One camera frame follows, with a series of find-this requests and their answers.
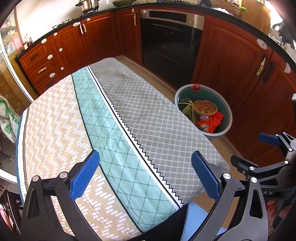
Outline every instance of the plastic tub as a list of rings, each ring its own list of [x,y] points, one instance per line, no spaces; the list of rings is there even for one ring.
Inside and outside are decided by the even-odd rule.
[[[226,100],[218,92],[204,85],[200,85],[199,92],[192,92],[192,90],[192,84],[185,85],[178,89],[175,95],[175,106],[178,107],[180,111],[182,111],[186,105],[178,104],[178,100],[183,100],[186,98],[190,99],[192,102],[196,100],[208,100],[213,102],[217,106],[218,111],[222,113],[224,117],[221,121],[221,124],[215,129],[214,133],[203,132],[203,134],[210,140],[225,135],[232,124],[232,112]]]

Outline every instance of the oven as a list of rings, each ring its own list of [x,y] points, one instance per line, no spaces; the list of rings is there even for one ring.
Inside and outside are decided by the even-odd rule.
[[[143,64],[176,88],[190,84],[204,17],[170,10],[141,10]]]

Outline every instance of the black countertop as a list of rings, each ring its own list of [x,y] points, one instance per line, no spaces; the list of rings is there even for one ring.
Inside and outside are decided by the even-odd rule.
[[[256,28],[255,26],[243,21],[242,19],[235,17],[230,14],[226,14],[221,11],[217,11],[212,8],[208,7],[203,7],[195,4],[190,4],[188,2],[181,2],[181,1],[176,1],[176,2],[155,2],[155,3],[142,3],[142,4],[134,4],[130,6],[125,6],[125,7],[117,7],[117,8],[111,8],[111,9],[106,9],[98,12],[93,12],[89,13],[87,15],[81,16],[79,18],[75,18],[72,21],[69,21],[65,24],[59,25],[57,28],[51,30],[47,34],[43,35],[41,38],[36,40],[28,49],[18,53],[16,55],[16,58],[20,58],[22,55],[24,55],[27,51],[29,51],[31,48],[33,48],[37,43],[40,43],[42,39],[47,38],[51,34],[59,31],[60,29],[69,26],[75,22],[79,22],[83,19],[90,18],[93,16],[97,16],[103,13],[108,13],[108,12],[115,12],[118,10],[124,10],[124,9],[132,9],[132,8],[140,8],[140,7],[172,7],[172,8],[180,8],[180,9],[188,9],[192,11],[197,11],[197,12],[202,12],[205,14],[208,14],[210,16],[214,16],[220,19],[223,19],[225,21],[228,21],[234,25],[237,25],[241,27],[242,29],[246,30],[247,32],[253,34],[254,36],[258,37],[259,39],[263,40],[265,43],[267,43],[268,46],[270,46],[274,51],[276,51],[291,67],[291,69],[296,73],[296,62],[292,57],[276,42],[274,41],[271,37],[269,37],[267,34]]]

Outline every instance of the gray checkered tablecloth section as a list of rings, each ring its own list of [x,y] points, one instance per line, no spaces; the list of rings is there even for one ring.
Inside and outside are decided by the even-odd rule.
[[[114,58],[90,66],[149,160],[185,204],[204,188],[191,165],[199,150],[221,172],[229,165],[203,133],[166,97]]]

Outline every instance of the red sticker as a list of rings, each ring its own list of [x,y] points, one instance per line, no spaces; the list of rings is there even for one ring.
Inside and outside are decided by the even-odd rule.
[[[200,90],[200,85],[199,84],[193,84],[192,92],[199,92],[199,90]]]

